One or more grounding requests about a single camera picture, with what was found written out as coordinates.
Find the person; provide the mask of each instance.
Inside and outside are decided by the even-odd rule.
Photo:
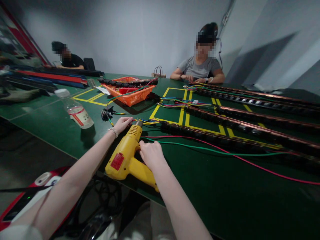
[[[70,52],[66,44],[61,42],[52,42],[52,51],[59,54],[61,57],[61,65],[58,65],[57,68],[68,68],[68,69],[85,69],[85,64],[83,60]]]
[[[20,218],[0,232],[0,239],[49,239],[59,227],[66,215],[71,211],[78,201],[82,192],[91,180],[103,161],[110,145],[117,134],[125,130],[132,122],[132,117],[120,118],[115,126],[88,151],[86,152],[43,196],[36,204],[27,210]],[[170,219],[165,221],[168,224],[171,220],[174,235],[167,236],[167,227],[158,228],[154,234],[149,234],[150,239],[212,239],[201,218],[197,214],[187,195],[173,175],[166,162],[160,143],[144,143],[140,141],[140,155],[145,164],[153,172],[162,199],[167,207]],[[157,224],[161,215],[155,215],[149,220],[151,224]],[[119,239],[145,239],[143,233],[134,230],[126,236],[119,236]]]
[[[208,56],[215,46],[217,34],[218,25],[216,23],[206,24],[198,33],[195,56],[185,59],[171,74],[170,78],[208,84],[223,83],[225,76],[219,62]]]

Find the bracelet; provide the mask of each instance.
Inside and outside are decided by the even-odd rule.
[[[114,134],[116,135],[116,138],[119,136],[119,134],[116,132],[116,130],[114,130],[113,127],[112,127],[112,128],[109,128],[109,129],[108,129],[108,132],[109,132],[110,130],[114,132]]]

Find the gray wall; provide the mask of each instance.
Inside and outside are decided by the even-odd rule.
[[[319,22],[319,0],[269,0],[227,82],[289,87],[320,58]],[[312,83],[319,88],[318,82]]]
[[[230,0],[5,0],[47,58],[54,40],[105,72],[147,75],[162,65],[170,75],[194,53],[196,34],[221,22]]]
[[[222,32],[223,72],[225,75],[237,58],[243,44],[251,33],[252,27],[260,16],[268,0],[236,0]]]

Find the green wire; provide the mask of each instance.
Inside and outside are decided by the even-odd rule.
[[[144,89],[145,87],[146,87],[146,86],[143,86],[142,88],[139,88],[139,89],[137,89],[137,90],[135,90],[135,91],[133,91],[133,92],[125,93],[125,94],[122,94],[122,95],[119,95],[119,96],[115,96],[115,97],[113,97],[113,98],[110,98],[110,99],[108,99],[108,101],[107,101],[107,102],[108,102],[108,103],[107,103],[107,106],[108,106],[109,102],[110,102],[112,99],[115,99],[115,98],[117,98],[117,97],[125,96],[125,95],[128,95],[128,94],[131,94],[131,93],[140,91],[141,89]]]
[[[114,126],[113,122],[111,121],[111,119],[109,117],[108,117],[108,119],[109,119],[109,122],[111,123],[111,126],[113,127]]]
[[[152,142],[154,142],[154,141],[155,141],[155,140],[153,140],[153,139],[146,138],[146,137],[141,137],[141,138],[148,139],[149,141],[152,141]],[[158,141],[158,142],[159,142],[159,143],[165,143],[165,144],[181,145],[181,146],[184,146],[184,147],[190,147],[190,148],[198,148],[198,149],[208,150],[208,151],[211,151],[211,152],[220,153],[220,154],[224,154],[224,155],[235,155],[235,156],[255,156],[255,157],[262,157],[262,156],[273,156],[273,155],[279,155],[279,154],[289,154],[289,153],[286,153],[286,152],[280,152],[280,153],[265,153],[265,154],[224,153],[224,152],[220,152],[220,151],[213,150],[213,149],[210,149],[210,148],[190,146],[190,145],[185,145],[185,144],[182,144],[182,143],[175,143],[175,142],[160,142],[160,141]]]
[[[225,94],[236,95],[236,96],[243,96],[243,97],[248,97],[248,98],[264,99],[264,100],[267,100],[267,101],[274,102],[274,100],[271,100],[271,99],[268,99],[268,98],[264,98],[264,97],[255,97],[255,96],[249,96],[249,95],[244,95],[244,94],[221,92],[221,91],[217,91],[217,90],[213,90],[213,89],[205,88],[205,87],[196,87],[196,88],[203,88],[203,89],[206,89],[206,90],[209,90],[209,91],[212,91],[212,92],[225,93]]]

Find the yellow heat gun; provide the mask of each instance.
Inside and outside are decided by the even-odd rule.
[[[140,150],[139,139],[142,133],[142,124],[142,121],[137,121],[121,139],[106,166],[106,173],[110,178],[116,180],[123,180],[128,174],[132,174],[159,192],[151,170],[134,158],[136,151]]]

